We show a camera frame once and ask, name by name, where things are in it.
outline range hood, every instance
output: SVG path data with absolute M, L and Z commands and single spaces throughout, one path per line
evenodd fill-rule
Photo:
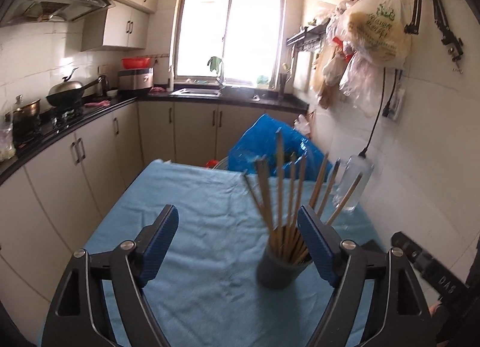
M 75 21 L 110 5 L 108 0 L 14 0 L 0 27 L 26 22 Z

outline rice cooker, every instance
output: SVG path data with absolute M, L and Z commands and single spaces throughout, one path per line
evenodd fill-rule
M 153 87 L 153 68 L 133 68 L 118 72 L 119 92 L 137 96 L 146 94 Z

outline metal rack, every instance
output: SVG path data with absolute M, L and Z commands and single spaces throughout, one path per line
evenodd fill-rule
M 315 27 L 305 27 L 296 35 L 286 39 L 287 47 L 295 45 L 295 48 L 299 51 L 309 51 L 313 49 L 325 34 L 329 22 L 330 20 Z

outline gray cup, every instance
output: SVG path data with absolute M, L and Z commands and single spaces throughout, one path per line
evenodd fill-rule
M 263 256 L 257 266 L 257 281 L 260 285 L 273 290 L 288 287 L 311 263 L 310 255 L 299 265 L 289 265 L 278 259 L 267 244 Z

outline electrical outlet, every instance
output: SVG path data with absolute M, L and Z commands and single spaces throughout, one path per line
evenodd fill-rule
M 102 64 L 101 66 L 98 66 L 98 75 L 108 73 L 109 71 L 110 67 L 108 64 Z

